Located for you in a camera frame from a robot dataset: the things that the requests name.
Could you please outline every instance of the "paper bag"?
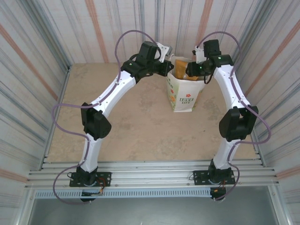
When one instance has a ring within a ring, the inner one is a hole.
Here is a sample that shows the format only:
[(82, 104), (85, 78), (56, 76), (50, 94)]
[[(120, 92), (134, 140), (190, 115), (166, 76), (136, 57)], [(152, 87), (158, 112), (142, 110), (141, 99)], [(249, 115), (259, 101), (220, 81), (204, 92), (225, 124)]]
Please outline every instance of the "paper bag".
[[(175, 65), (176, 60), (192, 62), (184, 57), (171, 56), (170, 61)], [(191, 112), (196, 107), (198, 96), (205, 84), (203, 80), (181, 80), (174, 76), (174, 68), (167, 76), (167, 94), (174, 112)]]

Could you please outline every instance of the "beige floor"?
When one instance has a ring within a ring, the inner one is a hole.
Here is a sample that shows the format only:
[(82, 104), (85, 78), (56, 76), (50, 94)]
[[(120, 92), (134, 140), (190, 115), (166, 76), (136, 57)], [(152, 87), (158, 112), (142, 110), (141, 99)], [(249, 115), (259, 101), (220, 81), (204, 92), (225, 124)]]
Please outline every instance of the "beige floor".
[[(91, 102), (112, 82), (115, 64), (75, 64), (64, 103)], [(221, 136), (218, 123), (226, 113), (224, 99), (213, 79), (193, 112), (172, 112), (165, 77), (142, 79), (112, 110), (112, 131), (105, 138), (101, 161), (153, 161), (211, 159)], [(58, 123), (83, 134), (80, 109), (62, 107)], [(79, 161), (84, 139), (55, 129), (47, 161)], [(251, 145), (241, 145), (235, 158), (255, 158)]]

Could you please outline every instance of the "black bracket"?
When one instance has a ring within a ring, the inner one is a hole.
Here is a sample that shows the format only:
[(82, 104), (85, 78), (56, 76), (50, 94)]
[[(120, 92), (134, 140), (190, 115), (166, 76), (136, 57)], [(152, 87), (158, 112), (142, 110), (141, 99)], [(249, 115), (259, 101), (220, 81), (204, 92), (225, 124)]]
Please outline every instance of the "black bracket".
[[(258, 108), (256, 106), (249, 107), (256, 113)], [(247, 135), (251, 134), (256, 116), (246, 108), (237, 108), (228, 110), (225, 116), (219, 122), (219, 131), (223, 138), (228, 142), (232, 140), (244, 140)]]
[(142, 78), (152, 74), (167, 76), (168, 72), (174, 68), (174, 65), (167, 60), (160, 62), (159, 58), (155, 59), (157, 51), (161, 52), (157, 44), (150, 41), (144, 41), (139, 53), (125, 61), (121, 67), (121, 71), (124, 70), (130, 73), (131, 77), (135, 78), (136, 83), (138, 83)]
[(216, 67), (222, 65), (233, 66), (233, 60), (230, 55), (222, 55), (217, 39), (209, 40), (203, 43), (204, 56), (206, 61), (200, 63), (190, 62), (187, 64), (186, 73), (188, 76), (208, 76), (214, 73)]
[[(89, 106), (89, 104), (83, 103), (82, 106)], [(112, 129), (112, 125), (101, 110), (97, 111), (94, 108), (81, 109), (81, 119), (84, 126), (83, 130), (86, 134), (89, 133), (93, 136), (94, 140), (105, 138)]]
[(70, 187), (109, 187), (112, 181), (111, 172), (84, 171), (77, 167), (76, 172), (71, 173)]
[(234, 174), (231, 168), (220, 170), (217, 169), (211, 160), (208, 170), (193, 171), (195, 185), (211, 185), (211, 184), (235, 184)]

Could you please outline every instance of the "end effector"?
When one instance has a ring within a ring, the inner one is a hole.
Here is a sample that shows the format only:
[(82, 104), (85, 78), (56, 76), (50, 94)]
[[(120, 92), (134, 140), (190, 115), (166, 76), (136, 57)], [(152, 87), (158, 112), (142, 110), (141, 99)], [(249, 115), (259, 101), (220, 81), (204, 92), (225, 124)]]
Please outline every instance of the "end effector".
[[(190, 62), (187, 65), (186, 73), (188, 76), (209, 76), (214, 73), (216, 67), (221, 65), (233, 66), (233, 61), (230, 55), (222, 55), (219, 47), (219, 41), (217, 39), (209, 40), (203, 43), (204, 56), (206, 61)], [(200, 53), (199, 47), (195, 47), (193, 50), (194, 55)]]
[(135, 78), (136, 83), (143, 77), (152, 74), (159, 74), (167, 76), (174, 65), (165, 60), (172, 52), (172, 47), (164, 46), (160, 43), (153, 43), (144, 41), (138, 54), (132, 56), (129, 60), (124, 62), (121, 71), (125, 70)]

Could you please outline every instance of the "metal wall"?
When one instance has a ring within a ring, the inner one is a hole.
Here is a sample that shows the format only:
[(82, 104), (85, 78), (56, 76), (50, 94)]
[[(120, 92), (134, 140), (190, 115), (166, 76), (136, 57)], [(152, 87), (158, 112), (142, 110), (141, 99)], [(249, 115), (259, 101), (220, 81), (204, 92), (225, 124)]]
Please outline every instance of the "metal wall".
[(67, 66), (26, 2), (0, 1), (0, 224), (11, 224), (37, 170)]
[[(294, 224), (300, 222), (300, 1), (269, 1), (243, 44), (238, 80), (249, 101), (272, 129), (260, 146), (267, 166), (275, 168)], [(255, 133), (268, 132), (257, 122)]]
[[(114, 48), (127, 30), (141, 30), (171, 45), (176, 55), (192, 56), (195, 44), (216, 30), (244, 39), (264, 0), (34, 0), (50, 33), (72, 63), (116, 62)], [(236, 44), (216, 35), (221, 50)], [(127, 34), (119, 45), (121, 61), (139, 51), (145, 36)]]

